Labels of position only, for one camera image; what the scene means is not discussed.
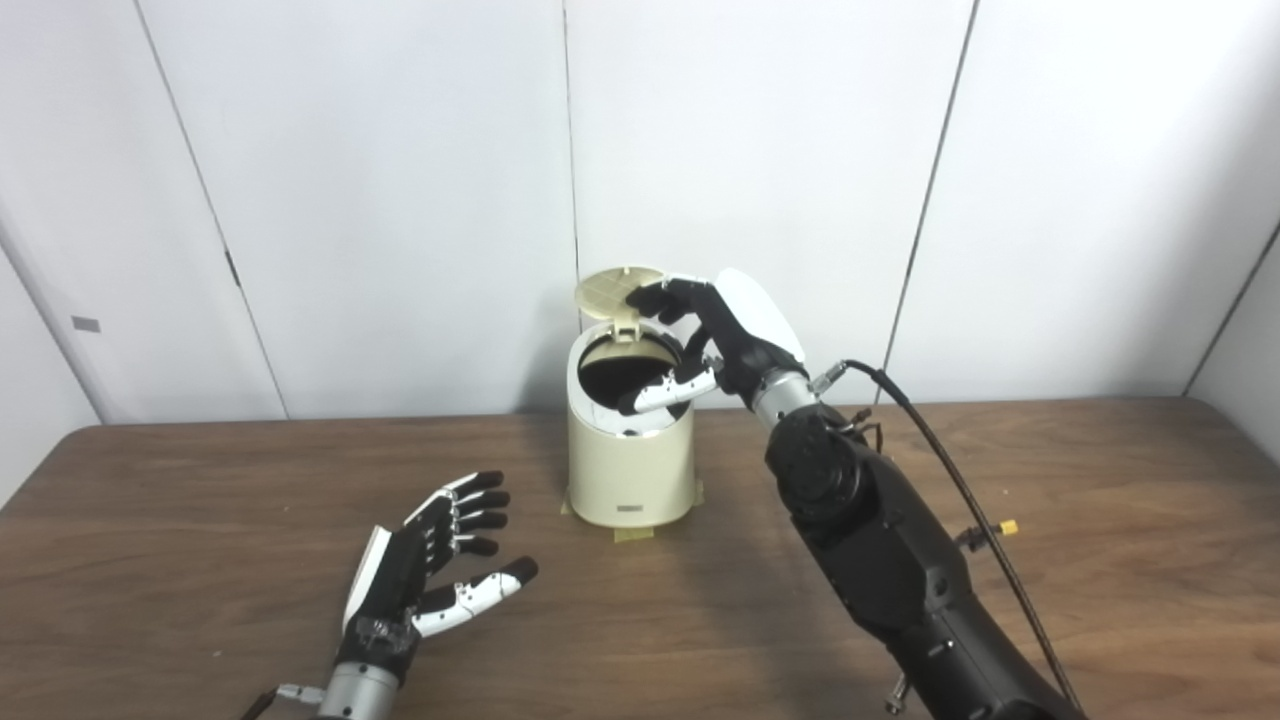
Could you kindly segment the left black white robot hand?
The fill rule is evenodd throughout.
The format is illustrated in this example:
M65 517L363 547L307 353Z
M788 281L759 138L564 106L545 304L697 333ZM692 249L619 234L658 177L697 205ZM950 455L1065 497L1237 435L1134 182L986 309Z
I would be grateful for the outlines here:
M504 479L499 470L474 471L431 492L396 529L372 528L346 601L337 666L375 667L404 683L422 639L471 621L538 575L538 562L522 556L463 582L428 585L458 556L498 553L481 533L508 523Z

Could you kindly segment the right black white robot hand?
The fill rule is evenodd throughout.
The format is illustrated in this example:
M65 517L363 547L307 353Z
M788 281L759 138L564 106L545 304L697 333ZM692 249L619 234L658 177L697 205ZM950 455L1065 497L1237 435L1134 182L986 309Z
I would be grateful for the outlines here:
M777 372L806 375L794 328L765 290L746 273L726 268L714 279L667 274L632 290L626 302L641 316L671 324L699 322L682 361L668 374L623 395L618 413L653 413L719 389L751 405Z

